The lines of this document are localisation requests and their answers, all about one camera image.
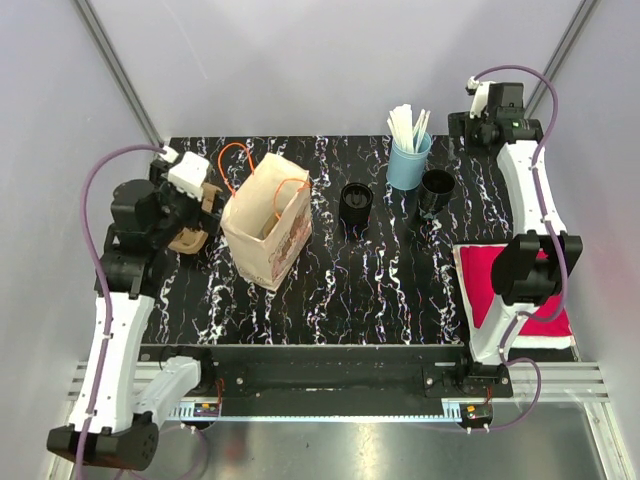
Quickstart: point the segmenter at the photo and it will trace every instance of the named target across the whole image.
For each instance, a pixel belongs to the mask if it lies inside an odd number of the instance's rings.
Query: black cylinder
[[[444,170],[428,170],[418,186],[418,211],[429,220],[447,206],[456,186],[455,179]]]
[[[373,192],[362,183],[349,183],[340,192],[340,218],[347,225],[366,225]]]

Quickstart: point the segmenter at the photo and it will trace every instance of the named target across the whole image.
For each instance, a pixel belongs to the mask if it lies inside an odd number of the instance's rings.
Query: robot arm
[[[557,254],[545,221],[560,232],[569,273],[582,252],[582,242],[578,236],[567,235],[557,213],[547,180],[544,149],[535,168],[548,214],[543,218],[540,211],[531,162],[542,139],[542,128],[539,121],[524,118],[524,86],[471,78],[467,91],[474,99],[465,119],[465,145],[488,148],[496,154],[513,213],[514,239],[496,258],[491,271],[493,302],[482,327],[472,329],[470,341],[475,362],[499,365],[500,343],[518,312],[534,313],[562,288]],[[517,319],[503,347],[505,357],[527,317],[519,315]]]
[[[152,163],[153,181],[131,180],[114,191],[101,264],[111,290],[113,321],[85,460],[94,466],[144,470],[151,463],[158,431],[170,410],[195,389],[215,380],[206,351],[183,349],[167,361],[147,388],[134,397],[133,379],[142,335],[165,271],[165,248],[184,228],[218,232],[223,202],[203,211],[203,185],[210,164],[193,153],[171,149]],[[105,301],[96,282],[96,325],[80,397],[69,424],[49,432],[47,448],[71,461],[94,388],[104,340]]]

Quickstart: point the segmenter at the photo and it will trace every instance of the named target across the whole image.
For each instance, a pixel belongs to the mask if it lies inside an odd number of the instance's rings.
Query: gray floor
[[[501,423],[518,410],[501,404],[496,412]],[[524,423],[489,435],[440,433],[408,424],[220,422],[206,436],[207,470],[193,478],[605,478],[586,417],[577,405],[539,405]],[[143,475],[150,480],[180,477],[190,468],[197,446],[197,439],[187,432],[168,433]],[[114,471],[88,469],[87,477],[111,480]]]

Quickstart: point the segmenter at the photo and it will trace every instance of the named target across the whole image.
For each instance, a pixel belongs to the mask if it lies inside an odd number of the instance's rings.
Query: metal post
[[[560,39],[560,43],[556,47],[549,63],[544,69],[544,75],[552,82],[558,75],[560,68],[564,64],[569,52],[573,48],[573,45],[578,39],[580,32],[584,29],[587,24],[589,18],[595,11],[595,7],[600,3],[600,0],[582,0],[580,5],[576,9],[576,12],[573,14],[573,18],[569,22],[567,29],[562,35]],[[527,103],[527,108],[525,111],[525,116],[527,118],[531,118],[536,108],[540,105],[540,102],[544,98],[546,94],[546,86],[542,82],[538,82],[536,87],[533,89],[533,93],[529,97],[529,102]]]
[[[146,137],[154,145],[161,145],[163,143],[162,138],[158,134],[149,114],[145,110],[140,98],[136,94],[129,77],[127,76],[116,52],[111,45],[109,37],[107,36],[100,19],[98,18],[93,6],[89,0],[71,0],[78,14],[89,31],[89,34],[95,41],[102,58],[104,59],[109,71],[113,75],[118,88],[122,92],[127,104],[131,108],[133,115],[138,120],[140,128],[142,128]]]

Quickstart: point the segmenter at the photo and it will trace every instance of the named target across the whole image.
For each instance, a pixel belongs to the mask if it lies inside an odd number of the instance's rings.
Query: white wall
[[[31,480],[45,478],[46,435],[95,321],[82,180],[100,155],[144,138],[70,1],[3,2],[0,45],[0,470]],[[147,164],[132,155],[99,175],[100,242],[113,187]]]
[[[469,108],[471,75],[543,69],[579,1],[92,3],[167,137],[380,134],[405,102],[446,133],[447,114]]]
[[[640,4],[603,1],[556,81],[560,113],[547,149],[556,205],[584,252],[570,279],[580,352],[600,362],[640,471]],[[548,119],[547,98],[534,117]]]

